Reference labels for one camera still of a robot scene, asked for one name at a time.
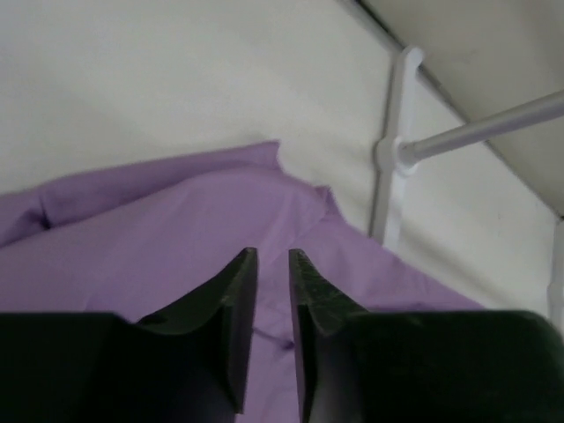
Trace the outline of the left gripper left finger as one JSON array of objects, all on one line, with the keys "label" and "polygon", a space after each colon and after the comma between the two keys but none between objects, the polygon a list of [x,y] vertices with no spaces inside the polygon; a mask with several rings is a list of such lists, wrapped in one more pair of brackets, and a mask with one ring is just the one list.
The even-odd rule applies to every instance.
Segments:
[{"label": "left gripper left finger", "polygon": [[144,316],[164,351],[153,383],[166,414],[240,414],[256,308],[258,254],[243,249],[216,276]]}]

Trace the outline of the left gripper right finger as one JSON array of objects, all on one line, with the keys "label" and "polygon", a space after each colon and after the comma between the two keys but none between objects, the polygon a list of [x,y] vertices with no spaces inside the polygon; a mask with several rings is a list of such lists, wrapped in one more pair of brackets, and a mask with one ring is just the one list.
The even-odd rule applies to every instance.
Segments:
[{"label": "left gripper right finger", "polygon": [[289,252],[290,299],[302,422],[359,422],[360,389],[348,323],[365,309]]}]

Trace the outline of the purple trousers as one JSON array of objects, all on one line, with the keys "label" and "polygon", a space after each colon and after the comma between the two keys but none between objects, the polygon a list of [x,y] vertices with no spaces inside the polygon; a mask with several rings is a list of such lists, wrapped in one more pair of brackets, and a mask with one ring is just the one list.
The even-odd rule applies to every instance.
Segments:
[{"label": "purple trousers", "polygon": [[1,308],[130,320],[258,251],[245,422],[299,418],[288,253],[381,311],[474,309],[350,226],[330,188],[286,174],[278,143],[75,174],[1,198]]}]

